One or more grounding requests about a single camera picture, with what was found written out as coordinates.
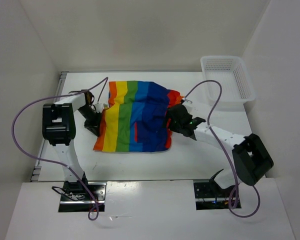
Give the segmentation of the rainbow striped shorts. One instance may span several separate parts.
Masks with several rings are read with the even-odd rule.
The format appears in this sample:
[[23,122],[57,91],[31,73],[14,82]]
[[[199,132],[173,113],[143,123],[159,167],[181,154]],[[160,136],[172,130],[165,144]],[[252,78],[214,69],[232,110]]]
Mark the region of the rainbow striped shorts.
[[172,131],[165,117],[183,96],[151,81],[111,81],[108,106],[103,109],[100,134],[93,150],[105,153],[167,151]]

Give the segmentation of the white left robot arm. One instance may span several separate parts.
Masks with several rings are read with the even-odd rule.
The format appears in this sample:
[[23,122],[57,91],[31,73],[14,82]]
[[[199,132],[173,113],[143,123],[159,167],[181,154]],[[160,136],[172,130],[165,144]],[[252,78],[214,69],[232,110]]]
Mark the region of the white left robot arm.
[[102,110],[93,106],[94,99],[89,91],[72,91],[70,96],[42,108],[42,135],[57,153],[64,174],[62,194],[72,201],[90,197],[89,183],[74,145],[77,132],[74,113],[78,111],[83,116],[86,130],[100,136]]

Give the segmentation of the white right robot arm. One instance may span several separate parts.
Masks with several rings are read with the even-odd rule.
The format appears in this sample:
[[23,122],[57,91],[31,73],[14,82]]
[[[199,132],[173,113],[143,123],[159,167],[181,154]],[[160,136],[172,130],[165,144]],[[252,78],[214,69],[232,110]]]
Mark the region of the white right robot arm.
[[182,103],[170,107],[164,124],[172,132],[225,151],[230,159],[230,169],[222,169],[210,178],[209,191],[213,196],[222,196],[236,183],[254,186],[274,166],[258,135],[244,136],[209,125],[203,118],[193,118],[190,109]]

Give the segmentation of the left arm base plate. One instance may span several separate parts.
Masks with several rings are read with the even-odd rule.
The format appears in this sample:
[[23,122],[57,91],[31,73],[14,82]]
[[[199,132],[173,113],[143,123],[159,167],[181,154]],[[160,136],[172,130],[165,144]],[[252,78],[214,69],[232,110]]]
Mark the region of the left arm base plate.
[[[107,183],[89,182],[87,187],[97,200],[99,211],[104,212]],[[59,213],[89,212],[95,206],[95,201],[85,189],[83,189],[83,193],[74,193],[67,190],[64,186],[53,186],[52,189],[60,195]]]

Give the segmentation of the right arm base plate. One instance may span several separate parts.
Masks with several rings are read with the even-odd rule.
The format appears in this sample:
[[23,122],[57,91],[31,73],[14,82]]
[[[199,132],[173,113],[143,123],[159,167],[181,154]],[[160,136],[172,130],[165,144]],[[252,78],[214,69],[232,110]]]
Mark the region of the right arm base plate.
[[229,208],[229,196],[234,186],[220,188],[208,179],[194,180],[193,189],[197,211],[222,210]]

